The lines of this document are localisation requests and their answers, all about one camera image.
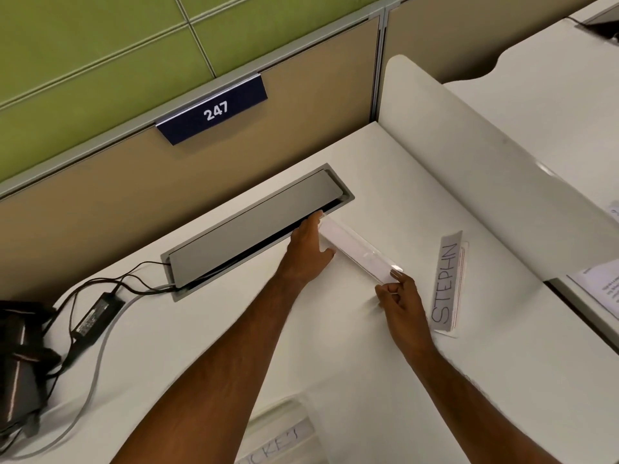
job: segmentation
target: hand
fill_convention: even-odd
[[[436,347],[415,281],[408,275],[391,271],[399,283],[376,285],[376,296],[385,311],[391,337],[412,365],[417,358]]]
[[[322,211],[312,213],[292,232],[288,250],[275,276],[290,283],[297,283],[303,288],[331,262],[336,250],[329,248],[321,252],[318,244],[318,222],[321,216]]]

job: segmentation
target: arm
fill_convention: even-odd
[[[165,392],[113,464],[233,463],[290,309],[329,264],[315,213],[296,229],[275,275],[239,319]]]
[[[414,280],[376,287],[389,331],[472,464],[560,464],[517,429],[432,341]]]

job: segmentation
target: green wall panel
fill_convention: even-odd
[[[0,0],[0,103],[182,22],[174,0]]]
[[[190,18],[202,14],[206,11],[217,8],[230,0],[181,0],[182,6],[185,8]]]
[[[0,180],[212,77],[188,28],[0,111]]]
[[[194,24],[221,75],[376,0],[247,0]]]

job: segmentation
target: forearm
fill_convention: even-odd
[[[407,361],[472,464],[559,464],[507,420],[436,348]]]
[[[174,384],[114,464],[232,463],[275,345],[302,286],[274,277]]]

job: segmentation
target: desk surface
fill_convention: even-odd
[[[292,166],[113,264],[117,276],[329,163],[355,200],[332,213],[415,277],[429,305],[440,237],[469,242],[460,337],[439,347],[517,425],[565,463],[619,459],[619,357],[376,123]],[[120,319],[90,411],[61,446],[32,461],[88,456],[108,463],[163,391],[251,302],[282,257],[273,246],[178,303],[141,299]],[[165,282],[160,266],[138,273]],[[275,350],[255,412],[300,394],[338,462],[467,462],[376,308],[375,282],[342,254],[299,297]],[[80,319],[102,288],[77,302]],[[68,346],[68,312],[50,331]],[[97,347],[63,375],[42,433],[57,436],[84,400]]]
[[[586,21],[616,3],[598,0],[575,19]],[[619,47],[575,26],[561,20],[504,52],[488,75],[446,86],[606,209],[619,199]],[[619,320],[568,277],[560,282],[619,346]]]

